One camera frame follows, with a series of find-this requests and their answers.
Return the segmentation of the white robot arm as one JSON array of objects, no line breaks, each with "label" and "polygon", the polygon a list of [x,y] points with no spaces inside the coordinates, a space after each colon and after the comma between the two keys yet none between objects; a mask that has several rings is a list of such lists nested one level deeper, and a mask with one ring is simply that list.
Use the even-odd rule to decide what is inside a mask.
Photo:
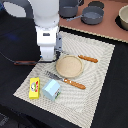
[{"label": "white robot arm", "polygon": [[10,15],[34,20],[41,57],[44,61],[52,61],[60,37],[59,0],[0,0],[0,2]]}]

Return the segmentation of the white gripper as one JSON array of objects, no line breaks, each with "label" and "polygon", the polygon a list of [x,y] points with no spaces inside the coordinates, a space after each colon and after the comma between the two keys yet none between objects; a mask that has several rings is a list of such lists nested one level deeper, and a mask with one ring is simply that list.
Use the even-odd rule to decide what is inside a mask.
[{"label": "white gripper", "polygon": [[37,45],[44,61],[52,61],[56,51],[62,50],[62,36],[59,27],[44,29],[36,27]]}]

